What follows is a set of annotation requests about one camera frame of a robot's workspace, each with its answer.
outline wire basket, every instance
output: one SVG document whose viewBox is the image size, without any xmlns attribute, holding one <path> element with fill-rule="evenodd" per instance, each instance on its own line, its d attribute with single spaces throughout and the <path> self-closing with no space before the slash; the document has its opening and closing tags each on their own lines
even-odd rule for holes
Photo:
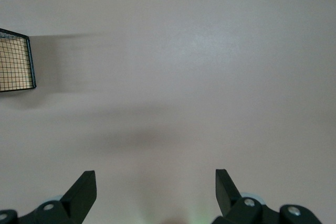
<svg viewBox="0 0 336 224">
<path fill-rule="evenodd" d="M 36 87 L 29 37 L 0 28 L 0 92 Z"/>
</svg>

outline black wire mesh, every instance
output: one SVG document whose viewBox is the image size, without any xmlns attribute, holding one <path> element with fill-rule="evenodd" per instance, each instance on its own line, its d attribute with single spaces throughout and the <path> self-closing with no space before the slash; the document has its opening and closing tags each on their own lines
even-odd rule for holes
<svg viewBox="0 0 336 224">
<path fill-rule="evenodd" d="M 36 87 L 29 38 L 0 28 L 0 92 Z"/>
</svg>

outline bolt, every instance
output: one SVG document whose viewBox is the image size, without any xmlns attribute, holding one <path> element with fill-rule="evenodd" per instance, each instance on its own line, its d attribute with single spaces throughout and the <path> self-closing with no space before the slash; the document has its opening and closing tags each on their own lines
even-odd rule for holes
<svg viewBox="0 0 336 224">
<path fill-rule="evenodd" d="M 47 211 L 47 210 L 50 210 L 53 207 L 54 207 L 54 204 L 47 204 L 47 205 L 44 206 L 43 210 Z"/>
<path fill-rule="evenodd" d="M 254 201 L 252 199 L 245 199 L 244 200 L 244 203 L 246 206 L 249 206 L 249 207 L 254 207 Z"/>
<path fill-rule="evenodd" d="M 296 207 L 289 207 L 288 208 L 288 211 L 292 214 L 292 215 L 295 215 L 295 216 L 299 216 L 301 215 L 301 212 L 298 208 Z"/>
<path fill-rule="evenodd" d="M 8 216 L 7 214 L 1 214 L 1 215 L 0 215 L 0 220 L 4 220 L 4 219 L 6 219 L 7 216 Z"/>
</svg>

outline black object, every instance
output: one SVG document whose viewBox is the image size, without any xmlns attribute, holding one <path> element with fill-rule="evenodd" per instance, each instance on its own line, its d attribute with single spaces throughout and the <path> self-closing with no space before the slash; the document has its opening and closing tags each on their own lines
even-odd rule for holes
<svg viewBox="0 0 336 224">
<path fill-rule="evenodd" d="M 284 205 L 275 212 L 255 199 L 241 197 L 224 169 L 216 170 L 216 198 L 223 217 L 212 224 L 322 224 L 305 207 Z"/>
<path fill-rule="evenodd" d="M 97 197 L 94 171 L 84 172 L 60 201 L 43 203 L 18 218 L 15 210 L 1 210 L 0 224 L 81 224 Z"/>
<path fill-rule="evenodd" d="M 0 92 L 36 87 L 29 37 L 0 28 Z"/>
</svg>

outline screw head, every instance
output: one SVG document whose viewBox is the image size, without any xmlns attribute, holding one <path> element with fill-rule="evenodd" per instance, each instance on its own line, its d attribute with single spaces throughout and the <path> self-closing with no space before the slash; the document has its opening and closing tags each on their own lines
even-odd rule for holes
<svg viewBox="0 0 336 224">
<path fill-rule="evenodd" d="M 296 207 L 289 207 L 288 208 L 288 211 L 292 214 L 292 215 L 295 215 L 295 216 L 299 216 L 299 215 L 301 215 L 301 212 L 300 212 L 300 210 L 298 209 L 298 208 L 296 208 Z"/>
<path fill-rule="evenodd" d="M 249 206 L 249 207 L 254 207 L 255 206 L 255 203 L 252 199 L 245 199 L 244 203 L 245 203 L 246 206 Z"/>
<path fill-rule="evenodd" d="M 0 215 L 0 220 L 4 220 L 4 219 L 6 219 L 7 216 L 8 216 L 7 214 L 1 214 L 1 215 Z"/>
<path fill-rule="evenodd" d="M 47 204 L 47 205 L 44 206 L 43 210 L 47 211 L 47 210 L 52 209 L 53 207 L 54 207 L 54 204 Z"/>
</svg>

